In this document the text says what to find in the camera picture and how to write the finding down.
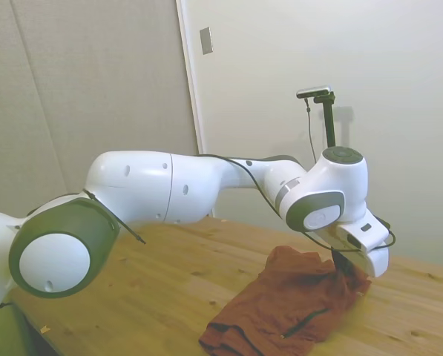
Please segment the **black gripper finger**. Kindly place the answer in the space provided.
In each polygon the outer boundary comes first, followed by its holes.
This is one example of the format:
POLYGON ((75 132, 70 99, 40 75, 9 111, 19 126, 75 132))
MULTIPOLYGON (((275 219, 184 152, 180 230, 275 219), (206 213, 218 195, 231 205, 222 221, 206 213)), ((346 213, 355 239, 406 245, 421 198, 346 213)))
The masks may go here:
POLYGON ((332 260, 336 271, 341 272, 345 276, 355 274, 355 266, 341 252, 332 251, 332 260))

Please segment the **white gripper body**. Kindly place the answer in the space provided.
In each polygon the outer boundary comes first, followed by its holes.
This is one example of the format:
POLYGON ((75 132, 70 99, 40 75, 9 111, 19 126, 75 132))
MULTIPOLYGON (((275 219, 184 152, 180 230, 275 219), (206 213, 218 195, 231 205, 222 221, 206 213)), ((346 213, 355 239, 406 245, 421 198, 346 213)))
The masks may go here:
POLYGON ((373 249, 367 253, 351 252, 349 261, 370 277, 380 277, 389 265, 389 249, 373 249))

